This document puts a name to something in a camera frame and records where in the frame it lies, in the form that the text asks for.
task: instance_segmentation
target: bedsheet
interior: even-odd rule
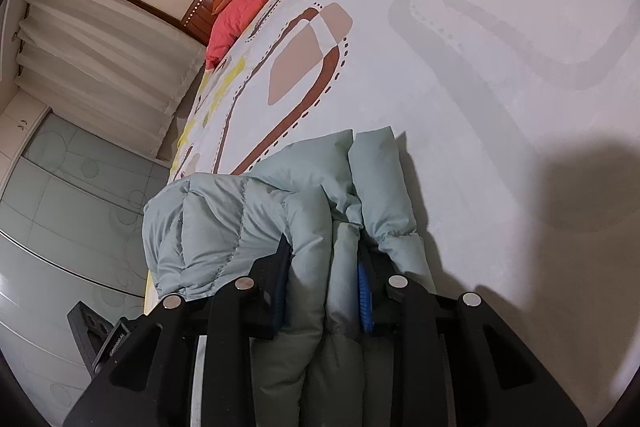
[[[595,425],[640,363],[640,0],[271,0],[172,178],[390,125],[437,290],[474,289]]]

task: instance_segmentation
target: screw head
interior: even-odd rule
[[[182,297],[176,295],[175,293],[173,295],[167,295],[162,300],[162,306],[164,306],[168,310],[175,310],[178,306],[180,306],[180,304],[182,304]]]
[[[409,281],[402,275],[392,275],[389,277],[389,284],[394,288],[404,288],[409,284]]]
[[[467,305],[467,306],[479,306],[480,303],[482,302],[482,299],[480,298],[480,296],[477,293],[465,293],[462,296],[462,301]]]
[[[254,280],[251,277],[241,277],[236,281],[236,288],[239,290],[250,290],[254,287]]]

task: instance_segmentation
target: black bracket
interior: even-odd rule
[[[189,426],[200,335],[207,335],[202,425],[255,426],[249,338],[272,339],[280,329],[291,255],[283,235],[275,254],[255,261],[248,277],[227,283],[212,297],[187,302],[166,296],[149,315],[121,319],[98,349],[78,335],[94,379],[64,426]],[[76,308],[84,314],[69,314],[72,329],[84,331],[87,317],[95,317],[82,303]]]
[[[98,315],[84,302],[78,302],[66,318],[71,326],[71,333],[80,351],[80,356],[91,378],[95,376],[94,360],[102,345],[113,330],[113,324]]]
[[[358,262],[361,303],[370,303],[360,309],[364,328],[396,340],[392,427],[425,419],[447,427],[446,362],[457,427],[586,427],[560,385],[480,296],[432,295],[398,275],[388,255],[362,244]]]

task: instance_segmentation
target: brown pattern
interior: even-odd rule
[[[184,167],[184,163],[187,161],[187,158],[191,154],[192,150],[193,150],[193,145],[190,145],[189,148],[187,149],[187,154],[185,154],[184,158],[182,158],[182,162],[180,163],[180,166],[177,169],[175,169],[174,179],[172,180],[173,182],[176,181],[178,174],[182,174],[180,171],[182,170],[182,167]]]
[[[213,174],[218,174],[218,169],[220,169],[220,161],[222,160],[222,151],[223,151],[223,149],[225,147],[226,135],[228,134],[229,124],[231,122],[231,115],[233,114],[234,108],[236,107],[236,102],[238,101],[238,98],[240,98],[240,95],[244,91],[244,88],[249,83],[249,81],[251,81],[251,79],[258,73],[258,71],[260,71],[260,69],[265,64],[265,62],[267,60],[269,60],[269,57],[271,57],[271,54],[273,54],[273,52],[276,50],[278,45],[286,38],[286,36],[293,30],[293,28],[295,28],[296,25],[300,21],[303,21],[303,20],[310,21],[310,20],[312,20],[316,15],[318,15],[318,13],[319,13],[319,11],[316,10],[315,8],[307,8],[298,17],[293,19],[287,25],[287,27],[284,29],[284,31],[283,31],[282,35],[280,36],[280,38],[275,42],[275,44],[273,46],[271,46],[271,49],[268,51],[268,53],[265,55],[265,57],[260,61],[260,63],[258,63],[258,65],[251,72],[251,74],[249,75],[249,78],[244,81],[244,84],[242,84],[240,89],[238,89],[238,92],[236,92],[236,94],[234,96],[234,99],[233,99],[233,101],[231,103],[231,109],[229,109],[229,113],[228,113],[228,115],[226,115],[225,126],[224,126],[224,128],[222,130],[222,137],[220,139],[220,145],[218,146],[218,155],[216,157],[216,163],[215,163],[215,165],[213,165],[213,169],[211,170],[211,172],[213,172]]]
[[[260,20],[258,20],[257,24],[254,26],[254,29],[251,31],[251,33],[247,37],[247,42],[254,37],[254,35],[262,27],[264,22],[269,18],[269,16],[271,15],[271,12],[273,12],[273,10],[280,3],[280,1],[281,0],[277,0],[275,3],[273,3],[273,5],[267,10],[267,13],[265,13],[262,17],[260,17]]]
[[[334,76],[335,69],[338,67],[339,61],[340,47],[336,46],[324,57],[324,60],[322,61],[322,70],[320,71],[314,85],[306,92],[302,101],[294,107],[293,110],[285,116],[260,143],[258,143],[254,150],[252,150],[247,157],[242,160],[240,165],[238,165],[231,174],[242,174],[245,172],[249,166],[280,137],[280,135],[291,127],[294,122],[296,122],[296,120],[301,117],[304,118],[307,115],[305,111],[314,104],[329,84],[332,76]]]

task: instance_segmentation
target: cabinet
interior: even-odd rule
[[[40,100],[20,90],[6,106],[3,114],[27,128],[33,128],[36,122],[40,121],[45,108]]]
[[[19,155],[20,145],[29,128],[9,118],[5,113],[0,114],[0,152],[9,158]]]
[[[49,107],[23,90],[0,114],[0,195],[14,166]]]

